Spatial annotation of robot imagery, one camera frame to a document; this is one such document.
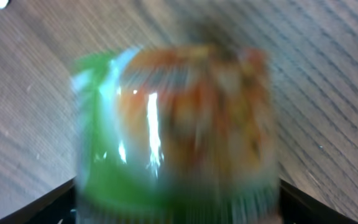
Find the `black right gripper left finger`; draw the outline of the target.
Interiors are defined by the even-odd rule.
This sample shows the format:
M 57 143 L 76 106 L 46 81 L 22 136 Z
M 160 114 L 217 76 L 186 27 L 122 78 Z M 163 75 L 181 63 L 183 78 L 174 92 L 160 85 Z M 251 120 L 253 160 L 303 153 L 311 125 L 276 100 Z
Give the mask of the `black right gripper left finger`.
M 0 219 L 0 224 L 75 224 L 76 194 L 74 179 L 16 212 Z

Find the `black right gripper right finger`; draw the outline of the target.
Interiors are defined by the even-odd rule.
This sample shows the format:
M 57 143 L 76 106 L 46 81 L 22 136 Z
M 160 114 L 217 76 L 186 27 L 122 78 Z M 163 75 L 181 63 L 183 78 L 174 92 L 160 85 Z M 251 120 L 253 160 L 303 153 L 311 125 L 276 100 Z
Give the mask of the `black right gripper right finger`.
M 279 206 L 284 223 L 358 224 L 284 180 L 280 181 Z

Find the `cup noodles container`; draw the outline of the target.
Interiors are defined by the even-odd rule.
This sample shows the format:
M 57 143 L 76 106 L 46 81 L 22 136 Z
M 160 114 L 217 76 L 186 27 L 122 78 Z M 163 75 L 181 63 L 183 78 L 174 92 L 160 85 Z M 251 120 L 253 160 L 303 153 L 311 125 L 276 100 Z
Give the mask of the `cup noodles container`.
M 224 45 L 77 61 L 77 222 L 282 223 L 268 62 Z

